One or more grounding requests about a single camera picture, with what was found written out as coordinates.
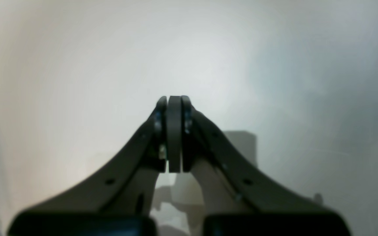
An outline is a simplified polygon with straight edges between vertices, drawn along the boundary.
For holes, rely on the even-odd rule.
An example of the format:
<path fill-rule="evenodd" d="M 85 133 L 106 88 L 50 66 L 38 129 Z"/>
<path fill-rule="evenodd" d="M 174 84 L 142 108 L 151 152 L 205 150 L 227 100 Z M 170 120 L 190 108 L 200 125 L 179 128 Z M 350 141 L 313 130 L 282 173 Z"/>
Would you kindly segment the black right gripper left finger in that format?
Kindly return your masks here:
<path fill-rule="evenodd" d="M 9 236 L 156 236 L 149 217 L 156 180 L 166 170 L 167 98 L 104 166 L 84 181 L 20 212 Z"/>

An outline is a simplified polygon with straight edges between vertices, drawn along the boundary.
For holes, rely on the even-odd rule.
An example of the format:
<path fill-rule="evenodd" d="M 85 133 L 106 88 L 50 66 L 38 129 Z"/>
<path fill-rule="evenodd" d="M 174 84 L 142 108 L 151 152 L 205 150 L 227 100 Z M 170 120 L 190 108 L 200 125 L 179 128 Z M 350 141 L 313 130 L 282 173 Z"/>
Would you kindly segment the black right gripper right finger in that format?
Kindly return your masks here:
<path fill-rule="evenodd" d="M 334 210 L 302 197 L 250 164 L 187 96 L 168 100 L 171 173 L 201 187 L 203 236 L 349 236 Z"/>

